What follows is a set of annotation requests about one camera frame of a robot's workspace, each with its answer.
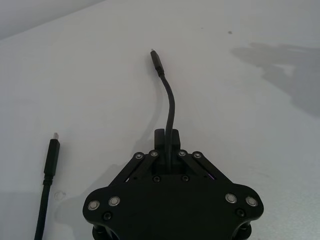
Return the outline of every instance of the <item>metal plug tip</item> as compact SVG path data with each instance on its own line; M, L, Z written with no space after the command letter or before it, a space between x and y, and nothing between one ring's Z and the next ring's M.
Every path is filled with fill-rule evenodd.
M58 139L59 139L59 134L55 132L55 133L53 134L53 139L57 139L57 140L58 140Z

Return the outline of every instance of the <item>cable connector housing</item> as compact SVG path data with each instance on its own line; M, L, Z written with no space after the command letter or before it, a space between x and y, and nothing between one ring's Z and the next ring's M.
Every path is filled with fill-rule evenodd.
M152 49L150 54L151 54L151 58L152 58L152 62L153 62L154 68L157 71L159 77L161 75L165 75L165 70L164 70L164 67L162 66L162 63L160 61L160 57L159 57L158 53L155 50Z
M50 140L48 153L46 156L45 166L44 166L44 176L54 177L56 174L58 156L60 150L59 135L55 133L53 138Z

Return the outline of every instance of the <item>white wall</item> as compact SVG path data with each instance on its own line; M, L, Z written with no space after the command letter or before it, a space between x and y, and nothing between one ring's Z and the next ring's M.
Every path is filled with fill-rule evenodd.
M0 239L33 238L53 132L62 147L46 239L91 239L86 196L152 149L166 124L151 48L182 147L261 196L251 239L319 239L319 9L317 0L108 0L0 41Z
M102 0L1 0L0 40L100 2Z

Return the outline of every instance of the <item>bolt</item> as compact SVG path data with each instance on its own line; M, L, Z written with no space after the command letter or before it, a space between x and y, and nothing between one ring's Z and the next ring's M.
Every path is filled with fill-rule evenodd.
M183 176L181 177L181 179L182 179L182 181L184 181L184 182L188 182L188 181L189 181L189 177L188 177L187 175L183 175Z
M187 153L186 153L185 151L180 151L180 152L178 153L178 155L179 155L180 157L183 157L183 156L187 155Z
M109 221L112 218L112 213L107 211L104 215L103 215L103 220L105 221Z
M232 193L228 193L225 195L225 200L228 203L235 204L237 202L237 197L235 195L233 195Z
M238 208L238 209L235 211L235 213L236 213L240 218L243 218L243 217L246 215L245 211L244 211L243 209L241 209L241 208Z
M89 202L89 204L88 204L88 209L89 209L90 211L96 210L96 209L99 207L99 205L100 205L100 202L99 202L99 201L93 200L93 201Z
M159 182L161 181L161 178L160 178L159 176L154 176L154 177L153 177L153 181L154 181L155 183L159 183Z
M137 154L135 155L135 158L136 158L136 159L142 159L142 158L143 158L143 155L142 155L141 153L137 153Z
M251 196L247 196L246 198L245 198L245 201L246 201L246 203L248 204L248 205L250 205L251 207L256 207L256 206L258 206L258 201L257 200L255 200L253 197L251 197Z
M151 156L152 156L152 157L156 157L156 156L158 156L158 153L157 153L156 151L152 151L152 152L151 152Z
M109 205L111 207L117 206L120 203L120 198L118 196L110 197L109 199Z
M201 158L201 154L198 153L198 152L196 152L193 156L194 156L195 158L197 158L197 159Z

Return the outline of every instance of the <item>black screw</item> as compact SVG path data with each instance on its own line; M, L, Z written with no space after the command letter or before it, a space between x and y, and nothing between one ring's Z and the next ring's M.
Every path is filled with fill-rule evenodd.
M155 183L159 183L159 182L161 181L161 178L160 178L159 176L154 176L154 177L153 177L153 181L154 181Z
M243 217L246 215L245 211L244 211L243 209L241 209L241 208L238 208L238 209L235 211L235 213L236 213L240 218L243 218Z
M105 221L109 221L112 218L112 213L107 211L104 215L103 215L103 220Z
M189 177L187 175L182 176L181 179L184 182L188 182L189 181Z

